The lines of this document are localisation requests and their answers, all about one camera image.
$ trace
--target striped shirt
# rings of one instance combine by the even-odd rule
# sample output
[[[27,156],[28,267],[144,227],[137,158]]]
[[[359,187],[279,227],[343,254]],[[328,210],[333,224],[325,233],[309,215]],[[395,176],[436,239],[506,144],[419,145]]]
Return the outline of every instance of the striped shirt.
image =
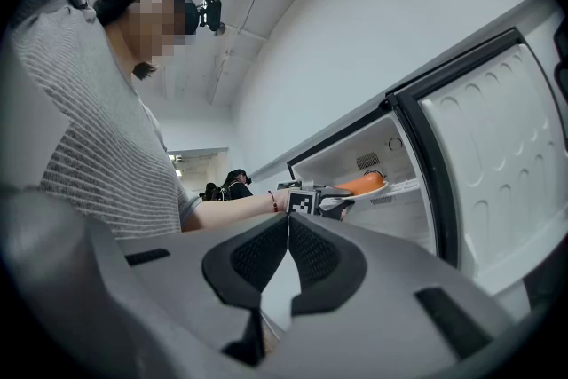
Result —
[[[179,232],[201,199],[181,186],[158,122],[121,73],[95,12],[22,0],[12,38],[23,67],[69,120],[40,188],[117,238]]]

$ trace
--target white plate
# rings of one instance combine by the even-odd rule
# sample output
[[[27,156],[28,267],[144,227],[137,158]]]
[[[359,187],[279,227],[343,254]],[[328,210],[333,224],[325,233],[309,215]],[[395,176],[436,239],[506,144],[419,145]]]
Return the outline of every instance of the white plate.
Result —
[[[359,196],[348,196],[341,199],[343,199],[344,201],[364,201],[366,199],[374,199],[376,195],[381,193],[387,186],[389,186],[389,182],[384,182],[384,185],[377,190],[365,194],[360,194]]]

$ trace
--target bracelet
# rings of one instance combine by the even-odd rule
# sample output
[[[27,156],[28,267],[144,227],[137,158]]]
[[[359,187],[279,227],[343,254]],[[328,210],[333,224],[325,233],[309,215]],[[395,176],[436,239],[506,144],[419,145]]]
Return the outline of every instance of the bracelet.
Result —
[[[272,196],[272,204],[274,204],[274,211],[277,212],[278,206],[276,205],[276,200],[274,199],[274,194],[272,194],[272,191],[270,191],[270,190],[268,190],[268,193],[270,193],[270,195]]]

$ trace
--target refrigerator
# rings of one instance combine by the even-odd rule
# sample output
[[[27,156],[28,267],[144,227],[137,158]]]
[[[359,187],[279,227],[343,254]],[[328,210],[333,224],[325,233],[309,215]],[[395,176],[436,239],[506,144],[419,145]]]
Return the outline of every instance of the refrigerator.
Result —
[[[495,296],[568,232],[568,153],[550,82],[512,28],[387,90],[288,162],[292,179],[388,185],[346,222],[412,241]]]

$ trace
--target orange food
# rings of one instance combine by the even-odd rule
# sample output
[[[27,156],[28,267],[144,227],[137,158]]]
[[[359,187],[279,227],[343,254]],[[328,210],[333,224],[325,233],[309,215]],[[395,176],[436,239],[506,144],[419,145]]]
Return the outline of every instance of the orange food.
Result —
[[[335,188],[342,188],[343,190],[349,190],[353,193],[353,196],[360,196],[365,193],[370,193],[374,190],[378,190],[384,186],[384,179],[381,174],[376,172],[370,172],[363,177],[356,178],[351,182],[345,184],[336,185]]]

